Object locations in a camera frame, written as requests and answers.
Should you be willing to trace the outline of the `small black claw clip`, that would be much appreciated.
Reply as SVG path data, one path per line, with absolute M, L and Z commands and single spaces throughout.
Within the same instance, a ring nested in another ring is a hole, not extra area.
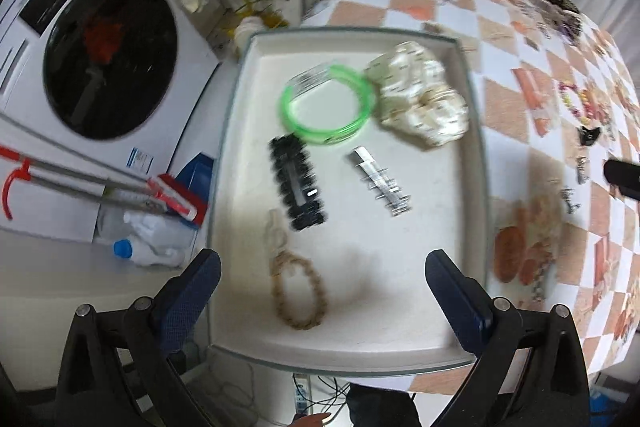
M 579 145 L 582 147 L 593 146 L 598 141 L 601 134 L 600 127 L 587 128 L 585 126 L 577 129 Z

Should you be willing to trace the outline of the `silver chain charm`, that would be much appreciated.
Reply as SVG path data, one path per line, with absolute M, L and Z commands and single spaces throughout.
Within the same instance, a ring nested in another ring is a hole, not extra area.
M 574 215 L 577 211 L 582 209 L 582 201 L 579 198 L 579 192 L 575 187 L 562 187 L 560 190 L 560 197 L 566 207 L 566 213 L 568 215 Z

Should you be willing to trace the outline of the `silver spiked hair clip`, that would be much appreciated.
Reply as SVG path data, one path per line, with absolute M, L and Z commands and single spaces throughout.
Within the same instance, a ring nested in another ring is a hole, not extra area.
M 411 209 L 410 196 L 402 193 L 397 181 L 387 174 L 387 169 L 378 165 L 372 154 L 364 147 L 358 146 L 352 151 L 352 160 L 363 173 L 369 190 L 375 191 L 377 200 L 384 200 L 385 208 L 393 217 Z

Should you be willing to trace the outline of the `black beaded hair clip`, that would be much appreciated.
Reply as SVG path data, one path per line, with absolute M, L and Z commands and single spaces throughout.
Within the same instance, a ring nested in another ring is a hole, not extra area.
M 269 143 L 274 177 L 294 231 L 323 225 L 326 214 L 304 142 L 295 134 L 276 136 Z

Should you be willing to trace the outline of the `cream polka dot scrunchie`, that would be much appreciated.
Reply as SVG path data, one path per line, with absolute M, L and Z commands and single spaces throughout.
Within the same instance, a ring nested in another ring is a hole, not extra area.
M 427 147 L 457 141 L 470 125 L 465 98 L 446 78 L 434 53 L 405 41 L 371 61 L 364 75 L 378 90 L 383 127 L 421 140 Z

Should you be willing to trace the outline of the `small silver charm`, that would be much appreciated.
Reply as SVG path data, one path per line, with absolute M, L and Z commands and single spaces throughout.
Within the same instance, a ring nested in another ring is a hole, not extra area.
M 590 180 L 590 161 L 586 155 L 580 155 L 575 159 L 576 179 L 578 184 L 586 184 Z

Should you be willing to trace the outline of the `white blue-capped bottle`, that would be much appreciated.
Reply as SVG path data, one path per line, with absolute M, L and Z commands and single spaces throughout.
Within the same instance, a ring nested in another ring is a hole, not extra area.
M 136 236 L 116 241 L 113 244 L 113 254 L 117 258 L 134 262 L 139 267 L 163 265 L 164 267 L 177 268 L 184 259 L 183 251 L 174 248 L 158 251 Z

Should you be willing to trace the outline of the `patterned checkered tablecloth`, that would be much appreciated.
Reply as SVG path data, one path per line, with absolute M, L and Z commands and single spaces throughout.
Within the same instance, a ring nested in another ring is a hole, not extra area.
M 459 41 L 486 144 L 491 282 L 520 308 L 568 306 L 589 373 L 623 361 L 639 323 L 639 206 L 603 166 L 638 160 L 639 103 L 613 38 L 585 20 L 570 43 L 534 0 L 318 0 L 307 18 Z M 582 126 L 601 128 L 593 146 L 579 145 Z M 586 184 L 576 179 L 580 155 Z M 582 201 L 574 215 L 566 186 Z

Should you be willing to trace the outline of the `blue dustpan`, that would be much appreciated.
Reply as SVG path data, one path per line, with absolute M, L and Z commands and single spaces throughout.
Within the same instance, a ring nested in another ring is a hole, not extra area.
M 180 186 L 207 204 L 213 181 L 214 166 L 214 158 L 204 153 L 198 153 L 178 172 L 175 179 Z

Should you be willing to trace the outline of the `white power strip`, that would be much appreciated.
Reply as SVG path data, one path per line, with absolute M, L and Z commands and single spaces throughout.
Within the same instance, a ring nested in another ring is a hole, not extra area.
M 295 419 L 307 416 L 314 404 L 311 398 L 310 378 L 308 375 L 292 375 L 295 391 Z

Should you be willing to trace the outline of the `white shallow tray box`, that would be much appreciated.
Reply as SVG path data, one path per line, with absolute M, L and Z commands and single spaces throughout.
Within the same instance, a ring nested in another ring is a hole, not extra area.
M 326 222 L 288 231 L 288 248 L 309 260 L 326 290 L 319 325 L 296 331 L 277 316 L 266 243 L 272 210 L 283 208 L 269 143 L 284 129 L 278 102 L 311 67 L 356 70 L 399 43 L 430 49 L 448 82 L 473 100 L 471 75 L 452 39 L 390 28 L 318 27 L 263 32 L 250 39 L 239 70 L 217 169 L 209 243 L 222 277 L 209 305 L 210 338 L 221 351 L 282 369 L 335 375 L 394 375 L 452 369 L 473 358 L 428 288 L 424 265 L 446 251 L 484 281 L 491 230 L 484 143 L 472 122 L 464 137 L 427 150 L 375 119 L 352 137 L 307 147 Z M 411 209 L 393 217 L 352 160 L 364 146 Z

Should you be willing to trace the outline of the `white washing machine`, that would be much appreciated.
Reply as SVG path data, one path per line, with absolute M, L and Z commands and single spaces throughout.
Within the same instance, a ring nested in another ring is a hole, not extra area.
M 1 116 L 130 176 L 167 171 L 217 57 L 178 0 L 1 0 Z

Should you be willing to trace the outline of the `red handled mop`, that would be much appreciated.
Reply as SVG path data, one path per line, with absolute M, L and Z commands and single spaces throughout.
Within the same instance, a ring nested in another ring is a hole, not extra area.
M 17 165 L 1 183 L 1 208 L 9 221 L 13 220 L 10 193 L 16 181 L 101 206 L 157 216 L 173 212 L 197 228 L 203 224 L 208 210 L 204 199 L 180 185 L 168 173 L 151 176 L 142 183 L 124 183 L 31 158 L 5 146 L 1 147 L 1 157 Z

